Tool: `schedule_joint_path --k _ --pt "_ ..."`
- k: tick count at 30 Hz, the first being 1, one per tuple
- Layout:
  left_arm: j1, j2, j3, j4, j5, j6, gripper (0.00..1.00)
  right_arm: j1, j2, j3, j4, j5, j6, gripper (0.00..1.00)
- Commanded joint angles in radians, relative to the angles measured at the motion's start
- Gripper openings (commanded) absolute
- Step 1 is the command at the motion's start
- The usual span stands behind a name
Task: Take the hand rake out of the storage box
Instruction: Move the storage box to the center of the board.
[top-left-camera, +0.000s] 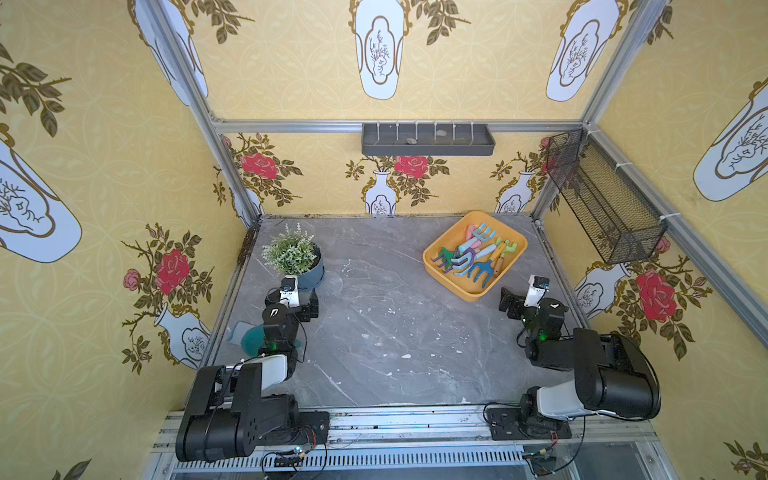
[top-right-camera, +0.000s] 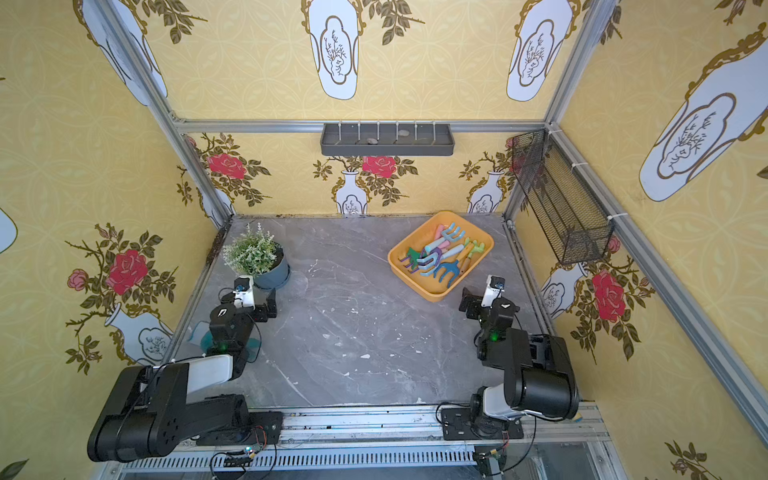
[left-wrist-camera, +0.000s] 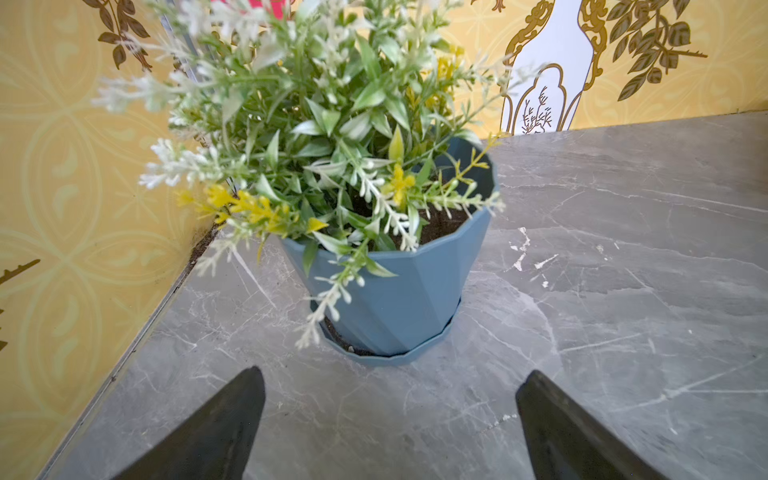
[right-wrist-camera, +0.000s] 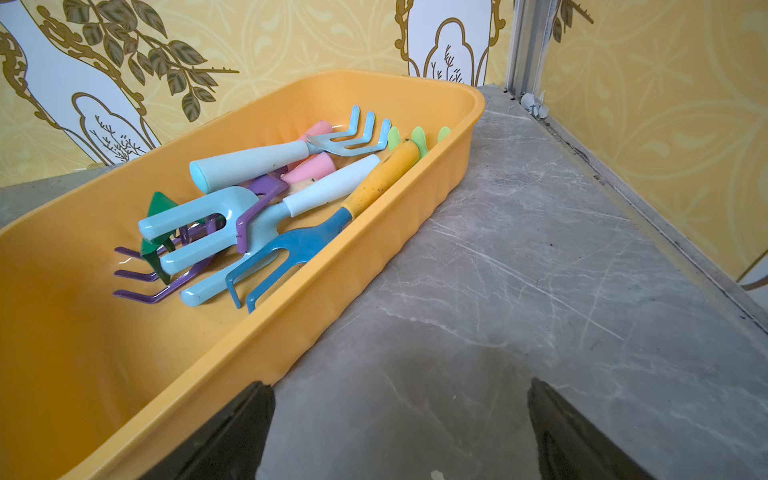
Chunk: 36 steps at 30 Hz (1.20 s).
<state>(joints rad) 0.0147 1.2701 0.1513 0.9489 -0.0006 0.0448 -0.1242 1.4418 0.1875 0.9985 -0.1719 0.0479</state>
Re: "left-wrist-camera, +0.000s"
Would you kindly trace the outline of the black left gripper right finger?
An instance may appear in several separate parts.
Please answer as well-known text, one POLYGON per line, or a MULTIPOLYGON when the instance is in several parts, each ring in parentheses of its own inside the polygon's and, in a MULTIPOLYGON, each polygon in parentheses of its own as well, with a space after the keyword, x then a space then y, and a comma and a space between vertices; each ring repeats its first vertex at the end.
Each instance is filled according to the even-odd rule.
POLYGON ((537 479, 665 478, 541 371, 515 399, 537 479))

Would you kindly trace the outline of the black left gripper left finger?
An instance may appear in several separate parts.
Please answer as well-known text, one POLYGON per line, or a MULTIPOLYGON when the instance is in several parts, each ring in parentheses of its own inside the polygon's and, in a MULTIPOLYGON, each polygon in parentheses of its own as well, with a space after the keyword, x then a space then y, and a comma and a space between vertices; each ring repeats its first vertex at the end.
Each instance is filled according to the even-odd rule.
POLYGON ((241 479, 266 402, 261 370, 240 372, 118 479, 241 479))

